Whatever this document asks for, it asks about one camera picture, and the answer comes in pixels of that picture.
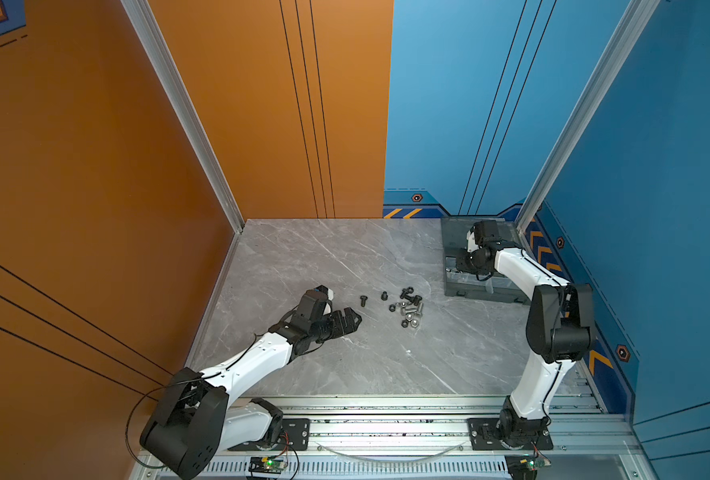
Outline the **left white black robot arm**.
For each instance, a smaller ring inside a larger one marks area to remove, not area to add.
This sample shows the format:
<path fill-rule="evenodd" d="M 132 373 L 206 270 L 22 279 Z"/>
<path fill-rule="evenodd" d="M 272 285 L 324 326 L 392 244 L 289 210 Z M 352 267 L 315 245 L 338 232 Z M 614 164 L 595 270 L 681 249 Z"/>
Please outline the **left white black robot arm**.
<path fill-rule="evenodd" d="M 242 407 L 234 403 L 271 373 L 358 331 L 362 316 L 351 307 L 335 309 L 333 299 L 324 285 L 309 289 L 240 353 L 201 371 L 185 367 L 175 373 L 155 390 L 160 398 L 140 434 L 142 449 L 181 479 L 197 477 L 219 451 L 244 444 L 271 451 L 263 469 L 295 451 L 279 407 L 263 398 Z"/>

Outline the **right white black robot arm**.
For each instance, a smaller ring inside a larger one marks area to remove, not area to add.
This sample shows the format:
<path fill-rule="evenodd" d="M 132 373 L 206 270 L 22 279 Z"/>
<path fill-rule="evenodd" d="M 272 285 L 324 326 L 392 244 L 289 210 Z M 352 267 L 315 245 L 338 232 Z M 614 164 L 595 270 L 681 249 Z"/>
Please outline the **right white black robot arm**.
<path fill-rule="evenodd" d="M 596 340 L 592 287 L 572 283 L 539 264 L 502 220 L 474 223 L 466 242 L 457 255 L 458 270 L 477 279 L 504 276 L 530 300 L 529 358 L 489 430 L 505 448 L 540 447 L 549 435 L 551 402 L 559 386 Z"/>

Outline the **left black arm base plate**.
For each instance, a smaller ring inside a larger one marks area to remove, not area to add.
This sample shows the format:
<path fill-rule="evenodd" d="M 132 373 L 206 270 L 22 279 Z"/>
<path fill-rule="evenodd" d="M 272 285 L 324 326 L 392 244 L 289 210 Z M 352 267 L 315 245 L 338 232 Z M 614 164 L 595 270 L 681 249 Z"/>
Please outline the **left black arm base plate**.
<path fill-rule="evenodd" d="M 306 451 L 310 440 L 311 421 L 309 418 L 284 418 L 275 422 L 258 441 L 244 442 L 230 451 L 281 451 L 293 448 L 297 452 Z"/>

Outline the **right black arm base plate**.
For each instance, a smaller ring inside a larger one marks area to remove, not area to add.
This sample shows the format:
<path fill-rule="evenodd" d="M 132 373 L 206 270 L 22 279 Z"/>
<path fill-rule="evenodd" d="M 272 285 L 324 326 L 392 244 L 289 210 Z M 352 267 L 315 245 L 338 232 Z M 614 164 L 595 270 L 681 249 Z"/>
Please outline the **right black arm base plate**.
<path fill-rule="evenodd" d="M 475 417 L 467 420 L 469 439 L 475 451 L 555 448 L 546 420 Z"/>

